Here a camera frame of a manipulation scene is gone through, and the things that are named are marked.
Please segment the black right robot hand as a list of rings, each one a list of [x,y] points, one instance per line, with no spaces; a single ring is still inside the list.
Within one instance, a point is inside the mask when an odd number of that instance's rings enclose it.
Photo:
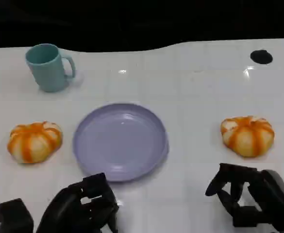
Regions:
[[[240,206],[244,183],[259,205]],[[223,207],[233,218],[234,227],[256,227],[270,224],[284,233],[284,181],[274,170],[221,163],[219,171],[208,185],[206,196],[217,195]]]

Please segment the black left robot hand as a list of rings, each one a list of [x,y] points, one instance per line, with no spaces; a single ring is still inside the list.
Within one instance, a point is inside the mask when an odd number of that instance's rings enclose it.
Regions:
[[[100,233],[108,226],[118,232],[115,195],[104,173],[83,178],[62,189],[46,208],[38,233]]]

